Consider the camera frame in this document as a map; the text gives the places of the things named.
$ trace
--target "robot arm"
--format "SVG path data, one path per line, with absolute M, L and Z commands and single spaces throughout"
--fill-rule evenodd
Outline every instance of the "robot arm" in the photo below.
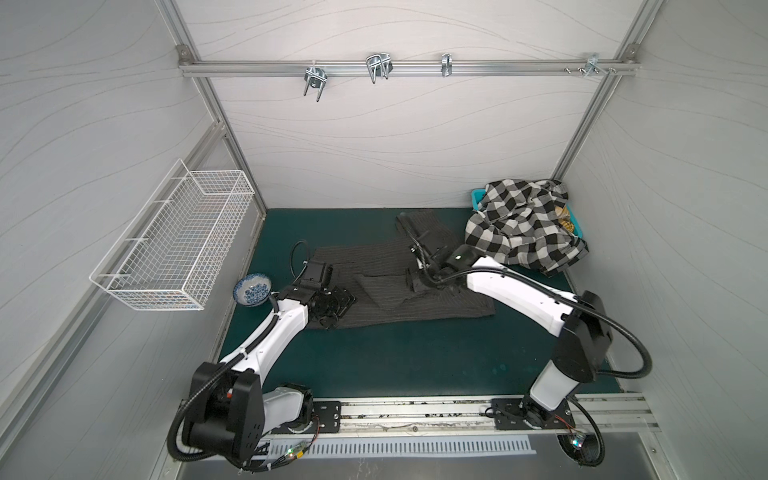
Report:
M 608 324 L 585 312 L 604 314 L 597 295 L 584 292 L 576 296 L 531 279 L 517 280 L 519 274 L 474 247 L 461 245 L 448 250 L 430 232 L 418 235 L 407 216 L 401 215 L 398 221 L 413 242 L 411 250 L 416 255 L 422 283 L 442 288 L 465 279 L 468 289 L 514 308 L 558 338 L 551 359 L 515 415 L 533 429 L 539 429 L 579 384 L 597 379 L 613 338 Z M 545 292 L 554 294 L 554 298 Z M 576 309 L 573 305 L 584 308 Z
M 332 326 L 355 302 L 342 288 L 328 290 L 332 271 L 330 265 L 310 260 L 293 285 L 270 299 L 272 311 L 239 347 L 218 363 L 197 368 L 190 401 L 177 413 L 184 419 L 185 445 L 243 463 L 251 459 L 263 433 L 280 425 L 302 429 L 310 424 L 310 389 L 287 384 L 262 395 L 261 387 L 288 343 L 311 319 Z M 224 366 L 229 368 L 222 375 Z M 172 425 L 169 432 L 171 455 L 181 461 L 198 459 L 175 448 L 177 428 Z

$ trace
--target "black and white plaid shirt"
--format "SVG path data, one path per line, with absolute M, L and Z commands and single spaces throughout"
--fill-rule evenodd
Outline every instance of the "black and white plaid shirt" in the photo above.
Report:
M 480 211 L 467 222 L 465 242 L 499 263 L 551 276 L 587 255 L 587 242 L 558 222 L 568 190 L 559 180 L 500 180 L 485 186 Z

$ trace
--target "pinstripe fabric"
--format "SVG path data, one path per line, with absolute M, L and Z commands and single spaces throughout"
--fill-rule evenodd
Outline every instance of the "pinstripe fabric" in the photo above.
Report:
M 449 248 L 461 244 L 456 235 L 440 223 L 432 210 L 411 214 L 410 218 L 419 232 L 431 230 Z M 409 320 L 474 318 L 495 312 L 493 300 L 464 288 L 433 290 L 415 296 L 406 287 L 406 269 L 409 266 L 416 267 L 415 257 L 409 247 L 410 241 L 402 237 L 374 245 L 317 249 L 314 260 L 331 263 L 332 282 L 347 288 L 357 298 L 357 303 L 341 319 L 338 328 Z M 360 276 L 366 278 L 361 282 Z M 320 328 L 313 324 L 308 327 Z

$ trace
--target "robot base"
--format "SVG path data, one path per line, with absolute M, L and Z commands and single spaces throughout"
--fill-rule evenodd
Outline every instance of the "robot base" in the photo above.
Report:
M 312 404 L 312 416 L 316 416 L 320 421 L 320 433 L 339 433 L 341 402 L 314 402 Z M 316 425 L 314 422 L 310 422 L 305 432 L 288 429 L 287 425 L 282 425 L 270 433 L 314 433 L 311 428 L 314 425 Z
M 492 418 L 494 419 L 494 428 L 496 430 L 539 430 L 530 426 L 525 421 L 525 412 L 521 411 L 520 405 L 522 400 L 517 399 L 492 399 L 491 407 L 495 413 Z M 568 402 L 563 400 L 561 404 L 549 415 L 549 418 L 544 420 L 541 424 L 542 430 L 562 430 L 567 427 L 563 425 L 563 422 L 555 418 L 555 416 L 568 422 L 569 425 L 574 424 L 571 410 L 568 407 Z

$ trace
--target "mounting plate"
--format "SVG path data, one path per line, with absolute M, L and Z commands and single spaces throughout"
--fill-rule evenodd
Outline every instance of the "mounting plate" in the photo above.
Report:
M 312 414 L 320 419 L 320 433 L 339 433 L 341 423 L 341 402 L 314 402 Z M 305 432 L 292 432 L 286 426 L 280 426 L 270 433 L 314 433 L 309 427 Z
M 520 415 L 520 399 L 491 399 L 491 406 L 494 409 L 501 410 L 504 412 L 509 413 L 510 415 L 514 415 L 517 418 L 512 419 L 506 415 L 502 415 L 501 413 L 495 415 L 493 417 L 493 425 L 494 429 L 496 430 L 533 430 L 531 427 L 528 426 L 525 422 L 523 422 L 523 417 Z M 556 419 L 554 416 L 557 415 L 561 419 L 568 422 L 569 425 L 574 425 L 574 418 L 571 415 L 571 410 L 568 408 L 568 402 L 565 400 L 562 401 L 562 403 L 552 412 L 552 418 L 549 419 L 547 422 L 544 423 L 544 426 L 542 427 L 542 430 L 562 430 L 566 429 L 567 427 L 563 425 L 563 422 Z

